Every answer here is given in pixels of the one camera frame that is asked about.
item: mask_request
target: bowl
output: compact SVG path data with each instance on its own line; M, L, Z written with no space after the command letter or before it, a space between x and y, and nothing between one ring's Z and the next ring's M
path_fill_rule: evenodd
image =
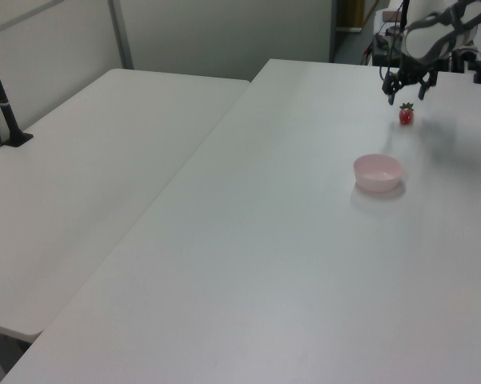
M369 192L381 194L394 189L403 174L402 164L385 154L367 154L354 162L355 181Z

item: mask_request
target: red strawberry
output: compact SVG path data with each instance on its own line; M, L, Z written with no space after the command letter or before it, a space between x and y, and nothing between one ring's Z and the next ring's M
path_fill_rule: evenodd
M411 122L413 121L413 117L415 116L415 113L413 112L413 105L414 104L411 104L410 102L405 102L400 107L399 118L400 124L402 124L403 126L411 124Z

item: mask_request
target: cardboard box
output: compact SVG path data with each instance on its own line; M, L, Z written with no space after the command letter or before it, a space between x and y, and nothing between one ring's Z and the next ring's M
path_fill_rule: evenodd
M384 10L383 21L384 22L400 22L402 11L400 10Z

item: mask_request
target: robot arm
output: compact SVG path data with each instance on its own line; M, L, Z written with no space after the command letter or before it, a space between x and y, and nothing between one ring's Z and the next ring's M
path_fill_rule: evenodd
M420 11L430 7L431 2L415 1L411 0L414 9L410 6L410 24L403 35L399 71L397 74L388 71L383 83L390 104L398 90L417 83L421 85L419 99L423 100L425 92L436 84L438 74L434 63L472 40L476 26L481 23L481 0L458 0L444 11L429 13L424 18Z

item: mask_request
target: wall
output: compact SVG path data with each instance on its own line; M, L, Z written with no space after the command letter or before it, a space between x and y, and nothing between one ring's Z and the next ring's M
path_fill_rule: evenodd
M64 0L0 31L0 77L21 129L121 66L107 0Z
M330 58L333 0L114 3L135 69L250 81L269 58Z

